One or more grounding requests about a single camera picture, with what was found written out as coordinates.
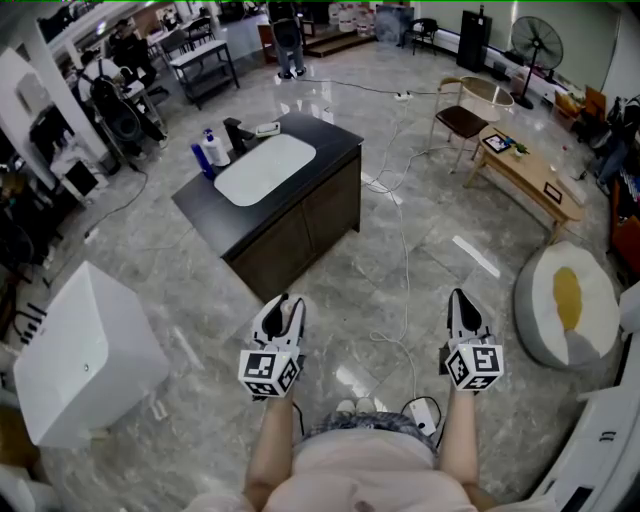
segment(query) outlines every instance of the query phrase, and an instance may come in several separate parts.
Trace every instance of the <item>white sink basin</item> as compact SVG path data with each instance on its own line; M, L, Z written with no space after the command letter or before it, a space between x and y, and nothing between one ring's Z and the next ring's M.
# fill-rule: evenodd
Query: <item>white sink basin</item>
M316 156L316 149L286 133L270 137L220 174L213 184L236 206L251 206Z

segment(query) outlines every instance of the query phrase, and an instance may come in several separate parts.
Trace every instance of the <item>black countertop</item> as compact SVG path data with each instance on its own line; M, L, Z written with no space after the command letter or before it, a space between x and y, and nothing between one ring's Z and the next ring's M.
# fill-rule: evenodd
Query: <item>black countertop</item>
M311 144L316 156L256 204L236 206L202 173L173 195L178 208L221 257L266 229L301 191L328 178L325 174L336 170L332 169L334 164L363 141L362 137L305 114L292 112L277 121L281 133ZM229 155L233 160L235 155L232 152ZM193 164L198 165L195 156Z

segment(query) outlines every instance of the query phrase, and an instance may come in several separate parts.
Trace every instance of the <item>white sneaker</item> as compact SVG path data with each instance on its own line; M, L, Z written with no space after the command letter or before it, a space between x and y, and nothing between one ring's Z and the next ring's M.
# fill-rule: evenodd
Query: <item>white sneaker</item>
M356 404L356 414L371 414L376 412L376 406L371 398L361 398Z
M354 414L356 412L356 406L352 400L343 400L336 407L336 412L346 412L347 414Z

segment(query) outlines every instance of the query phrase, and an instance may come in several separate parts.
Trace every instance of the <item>blue bottle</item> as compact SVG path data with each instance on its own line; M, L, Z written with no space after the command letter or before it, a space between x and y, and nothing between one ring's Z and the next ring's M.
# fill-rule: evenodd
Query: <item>blue bottle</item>
M200 145L191 144L191 151L193 151L193 154L196 156L196 159L200 164L200 168L202 169L202 174L204 174L207 179L210 179L213 181L217 173L214 170L214 168L211 166L209 161L207 160L207 157L204 154L204 151L202 151L202 148L200 147Z

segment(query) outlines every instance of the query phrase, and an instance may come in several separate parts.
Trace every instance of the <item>shoe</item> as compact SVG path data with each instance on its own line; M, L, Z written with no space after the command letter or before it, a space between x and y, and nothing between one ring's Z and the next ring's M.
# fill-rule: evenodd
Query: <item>shoe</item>
M376 406L371 398L361 398L356 404L356 414L371 414L376 412Z
M336 407L336 412L346 412L347 414L355 414L356 406L352 400L343 400Z
M602 190L602 193L609 197L611 195L611 192L609 191L609 187L607 186L606 183L600 183L598 180L596 180L596 185L598 185L598 188L600 190Z

